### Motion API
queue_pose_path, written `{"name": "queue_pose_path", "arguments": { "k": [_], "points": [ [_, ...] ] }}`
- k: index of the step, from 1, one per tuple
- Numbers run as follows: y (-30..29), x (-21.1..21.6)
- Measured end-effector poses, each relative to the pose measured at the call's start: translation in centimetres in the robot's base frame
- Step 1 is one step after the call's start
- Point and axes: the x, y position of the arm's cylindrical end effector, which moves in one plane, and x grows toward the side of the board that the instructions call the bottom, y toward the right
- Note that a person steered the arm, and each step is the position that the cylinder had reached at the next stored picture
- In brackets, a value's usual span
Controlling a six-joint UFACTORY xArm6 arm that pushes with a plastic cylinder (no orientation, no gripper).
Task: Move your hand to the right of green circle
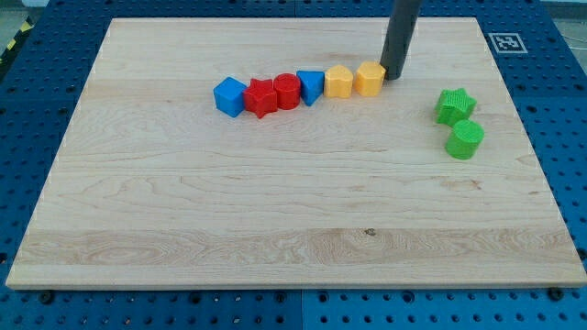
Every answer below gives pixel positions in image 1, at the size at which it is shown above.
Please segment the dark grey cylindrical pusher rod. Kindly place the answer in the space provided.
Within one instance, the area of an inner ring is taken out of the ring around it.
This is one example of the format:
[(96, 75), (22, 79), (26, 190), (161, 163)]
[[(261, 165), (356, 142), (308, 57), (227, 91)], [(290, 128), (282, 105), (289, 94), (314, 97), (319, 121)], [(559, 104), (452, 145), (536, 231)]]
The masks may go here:
[(422, 0), (393, 2), (380, 59), (388, 81), (397, 80), (402, 75), (421, 5)]

